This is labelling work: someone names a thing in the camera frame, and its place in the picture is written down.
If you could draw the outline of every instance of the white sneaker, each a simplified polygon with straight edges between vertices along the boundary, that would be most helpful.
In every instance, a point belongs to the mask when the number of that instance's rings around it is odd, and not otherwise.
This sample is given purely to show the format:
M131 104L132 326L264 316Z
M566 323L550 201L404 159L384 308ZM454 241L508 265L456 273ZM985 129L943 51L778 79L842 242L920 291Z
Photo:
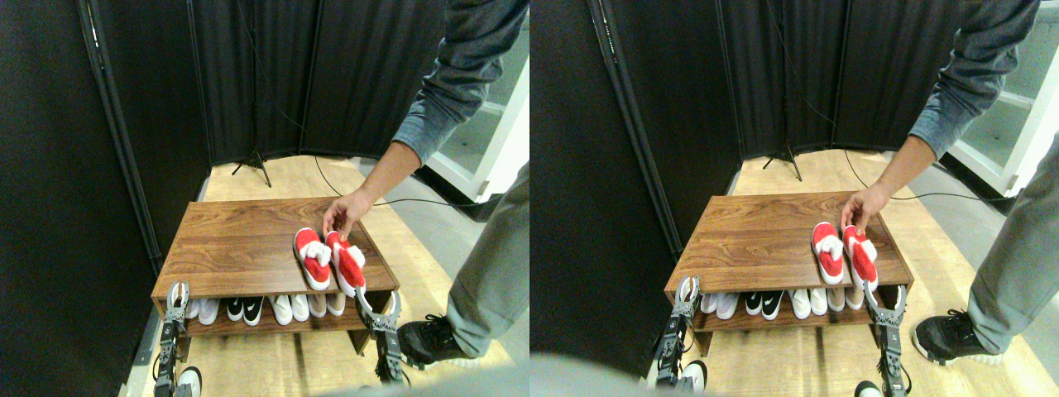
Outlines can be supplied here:
M287 295L269 296L268 302L272 304L272 313L275 314L275 322L280 325L290 324L292 318L290 311L290 299Z
M794 289L787 291L787 293L791 295L791 306L794 307L794 317L798 320L808 318L812 306L809 303L809 290Z
M717 295L716 293L703 293L702 302L699 303L699 310L702 310L702 312L706 314L710 314L714 312L714 310L717 310L716 295Z
M721 320L731 319L732 314L735 314L735 309L739 307L739 293L715 293L714 296L714 301L717 302L717 318Z
M312 317L320 319L324 314L327 314L327 299L322 293L313 293L309 295L309 312Z
M846 308L846 290L842 288L828 288L827 307L834 312L842 311L842 309Z
M191 300L187 302L187 307L184 308L184 319L194 319L198 315L198 301Z
M849 305L850 309L860 310L861 305L863 304L864 304L863 289L854 287L846 288L846 305Z
M309 320L309 300L304 294L291 296L290 311L299 322Z
M827 291L824 288L813 288L809 290L809 306L812 313L824 315L827 313Z
M327 311L331 315L342 315L342 312L345 311L345 293L328 293Z
M217 320L220 311L220 300L216 297L199 300L199 324L210 325Z

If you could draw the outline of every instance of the red and white slipper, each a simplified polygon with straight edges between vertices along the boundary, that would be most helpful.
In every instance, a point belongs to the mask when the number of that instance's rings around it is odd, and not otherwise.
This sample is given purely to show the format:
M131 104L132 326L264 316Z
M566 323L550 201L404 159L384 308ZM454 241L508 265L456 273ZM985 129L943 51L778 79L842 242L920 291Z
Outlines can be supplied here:
M831 223L820 222L812 229L812 252L816 254L820 276L824 278L824 283L841 283L846 264L842 259L842 240Z
M294 234L294 256L302 263L305 282L317 291L327 289L330 284L331 252L320 242L320 237L311 228L303 228Z
M349 297L357 297L357 289L364 288L364 253L348 240L342 241L338 232L327 233L326 241L338 271L338 286Z
M867 279L868 291L875 291L879 287L879 274L875 271L875 257L878 252L875 245L867 239L867 235L858 236L857 227L850 224L842 231L842 237L846 240L846 255L852 266L854 285L857 289L864 289L864 279Z

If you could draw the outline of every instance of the black and white sneaker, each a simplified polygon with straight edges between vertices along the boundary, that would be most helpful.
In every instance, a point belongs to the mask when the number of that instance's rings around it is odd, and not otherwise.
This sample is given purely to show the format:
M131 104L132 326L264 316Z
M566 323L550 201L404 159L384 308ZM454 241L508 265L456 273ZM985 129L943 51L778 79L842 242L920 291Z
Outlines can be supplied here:
M746 292L743 296L747 300L747 314L757 315L761 312L761 292Z
M974 333L970 314L954 309L949 309L949 315L935 315L916 325L912 343L927 360L943 366L964 357L990 365L1000 364L1004 358L986 351Z
M776 314L779 314L779 301L784 299L784 291L766 291L760 292L758 295L761 296L761 317L765 320L776 320Z
M397 329L405 363L429 369L438 361L448 361L465 368L477 367L479 359L467 356L452 336L452 325L444 317L427 314L427 321L413 321Z
M243 301L243 321L251 327L257 325L257 322L262 320L262 306L265 305L265 296L244 297L240 301Z
M238 297L226 299L225 307L228 308L228 319L231 321L243 320L243 300Z

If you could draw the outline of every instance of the tripod stand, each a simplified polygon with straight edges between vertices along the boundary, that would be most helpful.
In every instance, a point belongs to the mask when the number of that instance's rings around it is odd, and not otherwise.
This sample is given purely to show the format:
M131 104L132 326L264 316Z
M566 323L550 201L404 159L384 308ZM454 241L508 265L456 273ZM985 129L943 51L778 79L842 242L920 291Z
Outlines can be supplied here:
M238 173L239 168L243 168L244 165L254 168L259 168L262 172L264 172L265 183L268 184L269 187L272 187L272 180L268 178L268 170L265 169L265 161L262 160L262 154L258 152L257 149L254 149L254 151L251 151L250 155L247 155L246 159L239 161L239 166L235 167L235 170L232 172L232 175Z
M761 169L768 168L769 164L772 164L772 160L780 160L794 164L794 174L797 175L797 181L802 182L802 172L797 169L797 162L794 161L794 151L791 150L791 145L784 145L775 155L769 156L769 161L765 163Z

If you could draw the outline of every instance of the wooden floor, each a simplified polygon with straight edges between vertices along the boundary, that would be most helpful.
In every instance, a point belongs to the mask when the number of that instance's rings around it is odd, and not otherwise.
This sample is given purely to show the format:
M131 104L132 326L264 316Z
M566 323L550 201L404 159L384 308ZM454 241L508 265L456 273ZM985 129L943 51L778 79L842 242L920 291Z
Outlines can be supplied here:
M886 165L875 152L849 151L849 158L868 183ZM788 163L773 162L762 170L766 161L743 163L735 195L862 187L842 150L800 155L804 182L798 182ZM910 197L912 192L904 188L897 196ZM911 330L928 317L965 309L974 271L918 200L892 200L882 214L916 279L901 326L901 362L912 377L912 395L1059 395L1059 387L1022 337L1015 339L999 366L962 360L943 367L919 355ZM686 364L698 359L699 353L693 348L684 358ZM866 325L715 332L705 359L710 368L706 390L732 396L849 396L861 380L880 382L875 369L878 360L879 350Z
M214 167L205 201L335 195L320 177L311 156L271 160L265 166L272 179L271 188L265 185L261 170L244 167L232 176L234 164ZM342 193L352 192L364 180L343 159L322 157L320 166ZM398 323L444 313L452 281L397 214L389 206L377 206L362 222L400 282L402 311ZM223 313L218 315L218 322L229 321ZM196 338L186 365L202 372L203 396L305 396L377 385L375 363L376 353L371 344L365 357L357 356L346 332L335 331ZM483 366L509 363L510 358L497 342L482 360ZM429 372L406 366L405 372L413 385L420 386L466 369L441 364ZM149 375L145 384L143 395L152 396L155 383Z

